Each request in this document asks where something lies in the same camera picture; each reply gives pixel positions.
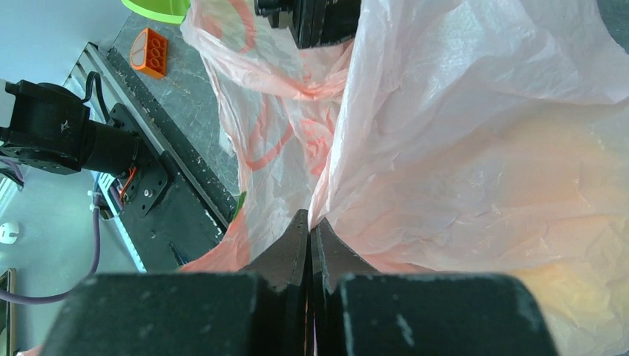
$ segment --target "black cable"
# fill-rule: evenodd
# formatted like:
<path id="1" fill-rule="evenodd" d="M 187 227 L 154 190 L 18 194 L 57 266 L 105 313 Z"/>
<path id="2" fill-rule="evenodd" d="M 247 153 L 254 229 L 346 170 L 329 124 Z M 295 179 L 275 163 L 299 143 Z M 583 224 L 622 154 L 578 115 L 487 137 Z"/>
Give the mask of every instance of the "black cable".
<path id="1" fill-rule="evenodd" d="M 138 168 L 138 171 L 134 177 L 134 181 L 139 182 L 142 180 L 142 175 L 144 174 L 144 171 L 141 171 Z M 131 186 L 133 185 L 133 183 L 131 183 L 129 185 L 129 188 L 125 191 L 125 196 L 127 197 L 125 204 L 129 203 L 131 200 L 134 200 L 139 192 L 139 189 L 135 189 L 132 188 Z"/>
<path id="2" fill-rule="evenodd" d="M 89 102 L 92 99 L 92 87 L 94 84 L 96 84 L 96 97 L 99 101 L 100 110 L 105 118 L 105 122 L 109 122 L 109 111 L 107 111 L 105 99 L 102 97 L 102 83 L 98 72 L 90 72 L 88 74 L 88 78 L 85 80 L 85 98 L 81 102 Z"/>

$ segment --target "orange wire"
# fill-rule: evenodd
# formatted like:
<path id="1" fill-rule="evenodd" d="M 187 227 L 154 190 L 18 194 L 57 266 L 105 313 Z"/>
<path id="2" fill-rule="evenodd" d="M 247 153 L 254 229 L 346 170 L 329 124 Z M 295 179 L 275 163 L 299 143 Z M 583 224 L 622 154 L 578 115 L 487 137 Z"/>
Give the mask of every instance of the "orange wire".
<path id="1" fill-rule="evenodd" d="M 125 182 L 125 185 L 122 186 L 122 190 L 120 191 L 120 200 L 122 201 L 122 204 L 125 204 L 125 193 L 127 192 L 127 188 L 129 188 L 129 185 L 131 184 L 131 181 L 134 180 L 134 177 L 136 176 L 137 173 L 137 167 L 134 167 L 133 170 L 129 170 L 131 172 L 131 174 L 129 175 L 129 179 L 127 179 L 127 182 Z"/>

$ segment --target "translucent plastic bag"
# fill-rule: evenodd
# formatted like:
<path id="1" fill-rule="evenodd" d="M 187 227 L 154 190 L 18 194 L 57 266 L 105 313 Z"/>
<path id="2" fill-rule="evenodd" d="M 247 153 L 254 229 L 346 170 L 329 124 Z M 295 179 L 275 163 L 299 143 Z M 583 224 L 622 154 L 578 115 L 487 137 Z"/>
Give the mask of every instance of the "translucent plastic bag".
<path id="1" fill-rule="evenodd" d="M 384 272 L 514 274 L 565 355 L 629 349 L 629 56 L 594 0 L 365 0 L 353 45 L 304 51 L 252 2 L 182 25 L 248 192 L 185 271 L 308 208 Z"/>

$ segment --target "orange lego brick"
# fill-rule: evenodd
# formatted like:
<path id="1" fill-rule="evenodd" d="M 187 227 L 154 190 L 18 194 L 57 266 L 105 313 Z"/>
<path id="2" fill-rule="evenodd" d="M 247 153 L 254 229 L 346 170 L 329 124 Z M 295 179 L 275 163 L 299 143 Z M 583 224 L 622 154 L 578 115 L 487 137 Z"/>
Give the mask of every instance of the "orange lego brick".
<path id="1" fill-rule="evenodd" d="M 131 67 L 155 79 L 166 76 L 168 40 L 147 27 L 131 46 Z"/>

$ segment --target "plastic bag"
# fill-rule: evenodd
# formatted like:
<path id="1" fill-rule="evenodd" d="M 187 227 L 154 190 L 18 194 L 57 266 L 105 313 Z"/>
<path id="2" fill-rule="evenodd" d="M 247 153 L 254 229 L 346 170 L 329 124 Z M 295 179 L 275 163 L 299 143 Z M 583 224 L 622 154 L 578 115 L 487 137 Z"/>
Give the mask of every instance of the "plastic bag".
<path id="1" fill-rule="evenodd" d="M 594 0 L 363 1 L 353 44 L 304 51 L 252 1 L 193 0 L 182 33 L 247 191 L 185 271 L 308 208 L 384 272 L 519 277 L 565 355 L 629 349 L 629 56 Z"/>

